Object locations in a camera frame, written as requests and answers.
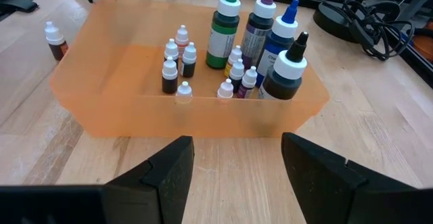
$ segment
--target green paint bottle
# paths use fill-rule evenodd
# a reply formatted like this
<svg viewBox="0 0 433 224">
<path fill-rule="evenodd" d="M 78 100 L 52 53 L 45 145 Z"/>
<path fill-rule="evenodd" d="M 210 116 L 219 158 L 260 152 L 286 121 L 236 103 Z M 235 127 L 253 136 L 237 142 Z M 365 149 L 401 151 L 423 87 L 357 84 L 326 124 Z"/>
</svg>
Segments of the green paint bottle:
<svg viewBox="0 0 433 224">
<path fill-rule="evenodd" d="M 239 0 L 219 0 L 214 12 L 206 63 L 211 68 L 224 69 L 235 40 L 239 24 Z"/>
</svg>

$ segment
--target blue paint bottle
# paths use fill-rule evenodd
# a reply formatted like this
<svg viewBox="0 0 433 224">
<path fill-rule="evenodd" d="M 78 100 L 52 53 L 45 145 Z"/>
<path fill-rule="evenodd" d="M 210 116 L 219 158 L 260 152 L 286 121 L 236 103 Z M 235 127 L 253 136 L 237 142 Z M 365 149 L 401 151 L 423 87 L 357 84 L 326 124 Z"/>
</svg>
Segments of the blue paint bottle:
<svg viewBox="0 0 433 224">
<path fill-rule="evenodd" d="M 299 0 L 293 0 L 284 15 L 275 19 L 272 31 L 267 33 L 265 45 L 258 59 L 256 87 L 261 86 L 268 69 L 274 65 L 278 54 L 289 49 L 294 42 L 293 36 L 298 28 L 298 23 L 295 21 L 298 3 Z"/>
</svg>

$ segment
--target bottle label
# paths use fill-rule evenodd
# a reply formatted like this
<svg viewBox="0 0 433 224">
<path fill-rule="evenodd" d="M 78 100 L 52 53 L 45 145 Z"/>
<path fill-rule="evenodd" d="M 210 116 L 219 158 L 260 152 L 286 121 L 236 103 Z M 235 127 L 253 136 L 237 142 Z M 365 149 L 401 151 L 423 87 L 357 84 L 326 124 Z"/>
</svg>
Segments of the bottle label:
<svg viewBox="0 0 433 224">
<path fill-rule="evenodd" d="M 278 57 L 278 51 L 277 53 L 273 53 L 267 49 L 263 51 L 262 58 L 260 59 L 260 62 L 258 63 L 257 73 L 263 76 L 266 76 L 266 73 L 268 72 L 268 69 L 274 65 L 277 57 Z"/>
<path fill-rule="evenodd" d="M 235 28 L 225 28 L 212 23 L 208 44 L 208 53 L 217 58 L 228 58 L 236 35 Z"/>
<path fill-rule="evenodd" d="M 224 76 L 226 76 L 227 78 L 230 76 L 230 70 L 231 70 L 231 67 L 232 67 L 233 65 L 231 65 L 230 63 L 227 63 L 226 65 L 225 65 L 225 69 L 224 69 Z"/>
<path fill-rule="evenodd" d="M 60 49 L 62 50 L 63 55 L 68 51 L 68 44 L 65 42 L 63 45 L 60 45 Z"/>
<path fill-rule="evenodd" d="M 180 70 L 181 76 L 183 76 L 183 69 L 185 69 L 185 64 L 182 62 L 181 63 L 181 70 Z"/>
<path fill-rule="evenodd" d="M 246 25 L 244 38 L 242 39 L 242 59 L 245 68 L 255 66 L 260 55 L 260 52 L 265 44 L 266 33 L 269 31 L 258 29 L 250 24 Z"/>
<path fill-rule="evenodd" d="M 254 90 L 254 87 L 249 89 L 249 88 L 241 85 L 239 87 L 239 91 L 237 92 L 237 97 L 249 99 L 249 98 L 251 98 L 253 90 Z"/>
<path fill-rule="evenodd" d="M 258 99 L 278 99 L 278 98 L 273 97 L 272 95 L 269 95 L 266 92 L 265 88 L 263 88 L 263 84 L 262 84 L 262 86 L 260 86 L 260 89 L 258 89 L 257 98 Z"/>
</svg>

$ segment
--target brown liquid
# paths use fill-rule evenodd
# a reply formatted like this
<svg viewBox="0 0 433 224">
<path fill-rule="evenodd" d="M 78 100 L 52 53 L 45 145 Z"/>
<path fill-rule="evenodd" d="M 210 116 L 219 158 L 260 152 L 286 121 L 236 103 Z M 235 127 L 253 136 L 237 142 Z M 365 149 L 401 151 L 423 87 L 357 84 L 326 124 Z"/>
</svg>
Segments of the brown liquid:
<svg viewBox="0 0 433 224">
<path fill-rule="evenodd" d="M 51 49 L 51 52 L 53 53 L 54 58 L 57 61 L 60 61 L 68 50 L 68 44 L 66 43 L 66 41 L 60 45 L 52 45 L 52 44 L 48 44 L 48 45 L 49 48 Z"/>
</svg>

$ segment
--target black bottle cap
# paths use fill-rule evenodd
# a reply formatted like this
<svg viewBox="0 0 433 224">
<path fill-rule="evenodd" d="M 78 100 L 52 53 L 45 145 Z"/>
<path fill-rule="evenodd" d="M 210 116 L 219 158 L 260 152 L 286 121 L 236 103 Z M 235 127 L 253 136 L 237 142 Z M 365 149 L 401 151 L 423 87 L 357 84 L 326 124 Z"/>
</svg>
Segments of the black bottle cap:
<svg viewBox="0 0 433 224">
<path fill-rule="evenodd" d="M 306 41 L 309 39 L 307 32 L 300 33 L 299 37 L 286 53 L 286 58 L 293 62 L 301 62 L 304 58 L 304 52 L 306 49 Z"/>
</svg>

